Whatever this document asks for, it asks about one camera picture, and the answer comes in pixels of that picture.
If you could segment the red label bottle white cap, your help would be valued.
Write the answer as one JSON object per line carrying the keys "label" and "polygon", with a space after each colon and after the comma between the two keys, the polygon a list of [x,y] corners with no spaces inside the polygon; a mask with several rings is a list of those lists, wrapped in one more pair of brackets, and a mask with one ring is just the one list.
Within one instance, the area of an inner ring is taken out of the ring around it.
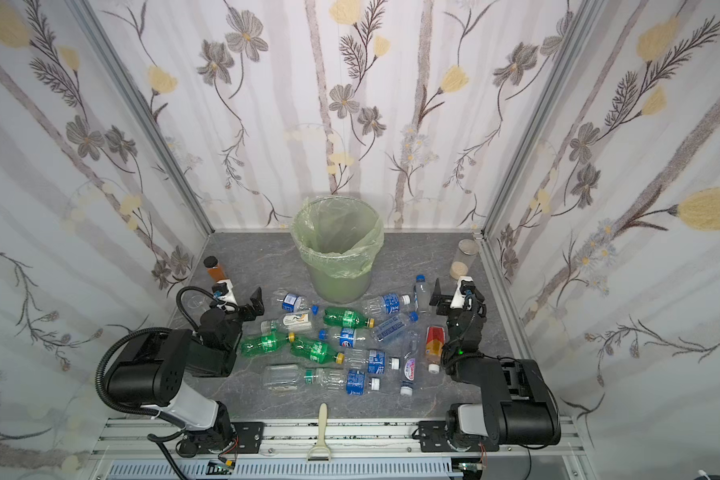
{"label": "red label bottle white cap", "polygon": [[425,342],[425,361],[431,374],[441,370],[441,357],[445,345],[445,330],[441,326],[431,325],[427,328]]}

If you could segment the clear bottle cream label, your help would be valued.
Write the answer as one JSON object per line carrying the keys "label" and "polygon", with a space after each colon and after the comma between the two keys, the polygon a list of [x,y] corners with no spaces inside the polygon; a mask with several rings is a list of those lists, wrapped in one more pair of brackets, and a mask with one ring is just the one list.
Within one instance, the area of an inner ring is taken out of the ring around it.
{"label": "clear bottle cream label", "polygon": [[267,335],[272,331],[309,333],[314,330],[313,315],[310,311],[286,313],[277,319],[264,320],[260,329],[262,335]]}

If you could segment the clear bottle light blue label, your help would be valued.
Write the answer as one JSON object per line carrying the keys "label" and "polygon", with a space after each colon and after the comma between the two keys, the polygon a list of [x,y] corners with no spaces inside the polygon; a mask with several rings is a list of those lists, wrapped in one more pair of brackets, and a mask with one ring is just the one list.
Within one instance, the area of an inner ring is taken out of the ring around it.
{"label": "clear bottle light blue label", "polygon": [[379,344],[389,344],[409,330],[419,320],[417,312],[399,312],[384,320],[372,330],[374,340]]}

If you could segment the clear bottle blue label white cap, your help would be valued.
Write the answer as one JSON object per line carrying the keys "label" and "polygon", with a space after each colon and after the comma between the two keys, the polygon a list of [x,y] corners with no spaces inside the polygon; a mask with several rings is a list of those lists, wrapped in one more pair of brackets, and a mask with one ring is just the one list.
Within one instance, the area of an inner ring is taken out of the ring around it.
{"label": "clear bottle blue label white cap", "polygon": [[362,302],[363,314],[373,318],[411,312],[414,309],[413,298],[410,294],[392,292]]}

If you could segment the clear bottle green cap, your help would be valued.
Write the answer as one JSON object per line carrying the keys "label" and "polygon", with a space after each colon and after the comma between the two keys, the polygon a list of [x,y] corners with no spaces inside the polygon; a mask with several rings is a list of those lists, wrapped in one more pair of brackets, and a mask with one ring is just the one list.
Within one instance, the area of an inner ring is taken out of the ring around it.
{"label": "clear bottle green cap", "polygon": [[263,372],[263,386],[275,392],[298,390],[313,382],[315,370],[298,364],[269,365]]}

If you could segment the clear bottle pink blue label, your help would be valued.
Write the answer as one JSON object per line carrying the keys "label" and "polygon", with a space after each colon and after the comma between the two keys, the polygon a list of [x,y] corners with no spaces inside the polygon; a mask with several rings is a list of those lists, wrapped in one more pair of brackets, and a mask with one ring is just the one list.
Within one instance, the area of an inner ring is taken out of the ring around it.
{"label": "clear bottle pink blue label", "polygon": [[414,393],[419,346],[419,334],[415,331],[409,331],[404,343],[401,365],[401,385],[399,393],[402,396],[411,397]]}

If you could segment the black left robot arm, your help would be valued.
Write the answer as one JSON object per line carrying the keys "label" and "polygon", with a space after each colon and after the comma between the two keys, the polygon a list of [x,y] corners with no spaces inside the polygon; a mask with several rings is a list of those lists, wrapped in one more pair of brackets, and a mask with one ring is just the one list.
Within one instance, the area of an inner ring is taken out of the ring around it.
{"label": "black left robot arm", "polygon": [[265,312],[262,290],[240,303],[231,282],[223,280],[210,290],[184,287],[175,300],[188,327],[148,327],[117,340],[95,371],[99,398],[112,410],[175,426],[172,435],[149,438],[161,449],[175,441],[183,458],[258,453],[263,423],[231,421],[222,402],[200,394],[184,378],[226,378],[233,372],[244,324]]}

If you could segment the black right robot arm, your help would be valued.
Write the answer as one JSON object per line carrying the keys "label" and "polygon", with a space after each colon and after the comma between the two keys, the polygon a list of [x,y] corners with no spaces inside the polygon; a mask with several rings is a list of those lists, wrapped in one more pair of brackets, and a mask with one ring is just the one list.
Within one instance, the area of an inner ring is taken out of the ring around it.
{"label": "black right robot arm", "polygon": [[480,350],[487,320],[484,295],[469,276],[453,294],[433,287],[429,305],[446,318],[439,364],[452,381],[480,390],[476,403],[454,403],[443,421],[421,421],[413,433],[424,453],[497,452],[518,445],[540,450],[562,437],[559,409],[536,361]]}

